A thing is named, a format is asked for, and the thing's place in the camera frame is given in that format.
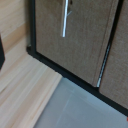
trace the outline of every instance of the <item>floor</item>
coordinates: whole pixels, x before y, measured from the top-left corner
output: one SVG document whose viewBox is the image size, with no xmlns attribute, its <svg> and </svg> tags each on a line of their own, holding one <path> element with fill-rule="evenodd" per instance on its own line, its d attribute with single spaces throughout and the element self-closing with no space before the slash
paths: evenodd
<svg viewBox="0 0 128 128">
<path fill-rule="evenodd" d="M 0 71 L 0 128 L 33 128 L 62 76 L 29 56 L 25 43 L 5 56 Z"/>
<path fill-rule="evenodd" d="M 127 117 L 63 78 L 35 128 L 128 128 Z"/>
</svg>

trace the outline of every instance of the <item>door handle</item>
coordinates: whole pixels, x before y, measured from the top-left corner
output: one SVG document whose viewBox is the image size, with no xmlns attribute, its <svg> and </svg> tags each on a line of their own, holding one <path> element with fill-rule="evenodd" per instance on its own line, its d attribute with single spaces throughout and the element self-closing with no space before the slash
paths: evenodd
<svg viewBox="0 0 128 128">
<path fill-rule="evenodd" d="M 65 33 L 66 33 L 67 16 L 68 16 L 68 0 L 63 0 L 62 19 L 61 19 L 61 36 L 62 37 L 65 37 Z"/>
</svg>

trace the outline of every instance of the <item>wooden floor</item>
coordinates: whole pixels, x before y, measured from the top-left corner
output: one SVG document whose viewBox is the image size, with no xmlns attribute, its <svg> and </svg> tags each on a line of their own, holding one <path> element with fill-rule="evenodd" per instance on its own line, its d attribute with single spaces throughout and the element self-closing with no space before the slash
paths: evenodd
<svg viewBox="0 0 128 128">
<path fill-rule="evenodd" d="M 0 72 L 0 128 L 33 128 L 61 75 L 25 51 L 21 40 Z"/>
</svg>

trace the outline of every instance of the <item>brown fabric panel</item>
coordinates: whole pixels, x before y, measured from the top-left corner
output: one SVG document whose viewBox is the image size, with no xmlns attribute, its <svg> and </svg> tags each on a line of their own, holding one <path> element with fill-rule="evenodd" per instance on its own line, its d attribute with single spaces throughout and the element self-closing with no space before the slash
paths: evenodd
<svg viewBox="0 0 128 128">
<path fill-rule="evenodd" d="M 73 0 L 62 38 L 62 0 L 36 0 L 37 51 L 96 86 L 117 2 Z"/>
<path fill-rule="evenodd" d="M 100 92 L 128 109 L 128 0 L 125 0 Z"/>
</svg>

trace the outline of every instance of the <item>light wood surface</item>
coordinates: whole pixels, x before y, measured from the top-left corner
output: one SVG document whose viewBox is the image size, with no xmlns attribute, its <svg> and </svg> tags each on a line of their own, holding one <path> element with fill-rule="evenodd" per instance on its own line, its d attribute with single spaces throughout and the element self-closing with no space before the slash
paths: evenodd
<svg viewBox="0 0 128 128">
<path fill-rule="evenodd" d="M 61 75 L 29 56 L 21 40 L 0 72 L 0 128 L 33 128 Z"/>
<path fill-rule="evenodd" d="M 124 0 L 100 92 L 128 109 L 128 0 Z"/>
<path fill-rule="evenodd" d="M 29 0 L 0 0 L 0 33 L 7 53 L 23 38 L 29 42 Z"/>
</svg>

